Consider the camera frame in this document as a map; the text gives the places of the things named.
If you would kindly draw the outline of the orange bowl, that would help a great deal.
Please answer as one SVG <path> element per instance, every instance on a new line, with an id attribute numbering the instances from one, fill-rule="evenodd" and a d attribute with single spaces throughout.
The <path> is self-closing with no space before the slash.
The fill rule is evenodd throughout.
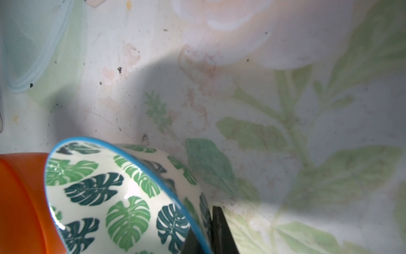
<path id="1" fill-rule="evenodd" d="M 45 196 L 48 154 L 1 155 L 1 253 L 65 254 Z"/>

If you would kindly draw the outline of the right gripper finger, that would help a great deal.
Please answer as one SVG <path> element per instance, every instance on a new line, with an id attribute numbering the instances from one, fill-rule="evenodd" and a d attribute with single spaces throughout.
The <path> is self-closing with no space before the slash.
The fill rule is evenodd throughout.
<path id="1" fill-rule="evenodd" d="M 239 254 L 224 212 L 221 207 L 213 206 L 211 223 L 211 251 L 209 254 Z M 190 229 L 181 254 L 206 254 L 201 242 Z"/>

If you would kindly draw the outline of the green leaf bowl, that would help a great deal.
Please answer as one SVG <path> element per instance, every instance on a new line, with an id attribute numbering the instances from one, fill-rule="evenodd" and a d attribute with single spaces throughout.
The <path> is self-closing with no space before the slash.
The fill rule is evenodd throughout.
<path id="1" fill-rule="evenodd" d="M 69 138 L 49 153 L 44 184 L 69 254 L 180 254 L 190 229 L 211 251 L 204 192 L 162 150 Z"/>

